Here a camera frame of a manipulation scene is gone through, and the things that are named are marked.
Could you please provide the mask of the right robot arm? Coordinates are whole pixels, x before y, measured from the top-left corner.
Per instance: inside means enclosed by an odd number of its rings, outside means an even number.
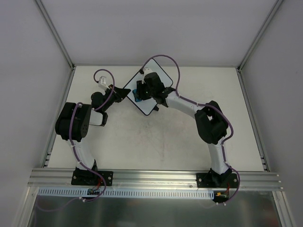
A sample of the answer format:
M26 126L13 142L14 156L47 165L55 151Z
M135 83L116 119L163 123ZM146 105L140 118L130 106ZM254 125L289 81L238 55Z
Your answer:
M196 122L198 135L208 144L211 168L204 178L205 182L223 187L229 181L232 170L227 164L223 140L227 134L228 123L221 115L221 109L215 101L197 104L177 95L177 90L165 87L159 75L149 68L139 70L142 80L136 82L133 92L135 101L154 99L157 104L179 110L192 117Z

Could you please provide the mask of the blue whiteboard eraser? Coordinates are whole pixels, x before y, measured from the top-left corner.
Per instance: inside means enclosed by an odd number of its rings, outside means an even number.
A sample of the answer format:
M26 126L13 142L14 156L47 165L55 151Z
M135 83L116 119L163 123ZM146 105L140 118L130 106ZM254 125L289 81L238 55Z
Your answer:
M134 89L134 90L132 91L132 93L133 93L135 102L141 102L141 101L142 101L142 99L140 98L140 96L139 96L139 94L137 93L137 90L136 90L136 89Z

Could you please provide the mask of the white whiteboard black frame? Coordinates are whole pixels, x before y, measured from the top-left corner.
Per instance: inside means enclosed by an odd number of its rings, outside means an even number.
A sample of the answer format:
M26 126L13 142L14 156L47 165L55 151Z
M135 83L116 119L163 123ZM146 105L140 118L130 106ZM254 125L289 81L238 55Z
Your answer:
M164 71L164 69L154 60L148 60L147 64L144 66L145 68L150 68L151 70L158 73L161 81L164 83L165 86L172 86L173 80L171 77ZM143 76L137 72L124 86L124 88L131 89L131 92L127 95L127 98L146 116L150 115L153 111L152 109L156 106L156 101L152 98L148 99L147 101L135 102L134 96L132 91L136 89L136 82L138 80L142 80Z

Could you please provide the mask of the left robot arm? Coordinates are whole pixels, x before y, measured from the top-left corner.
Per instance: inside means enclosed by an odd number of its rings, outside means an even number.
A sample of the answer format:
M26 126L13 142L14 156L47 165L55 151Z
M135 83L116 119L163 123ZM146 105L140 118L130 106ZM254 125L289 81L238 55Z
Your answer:
M72 149L76 160L76 171L82 171L82 179L87 184L95 184L99 179L97 163L86 145L85 137L89 126L105 126L108 119L107 109L113 103L120 103L131 92L128 88L110 85L105 93L95 92L91 103L64 104L55 124L55 132L66 141Z

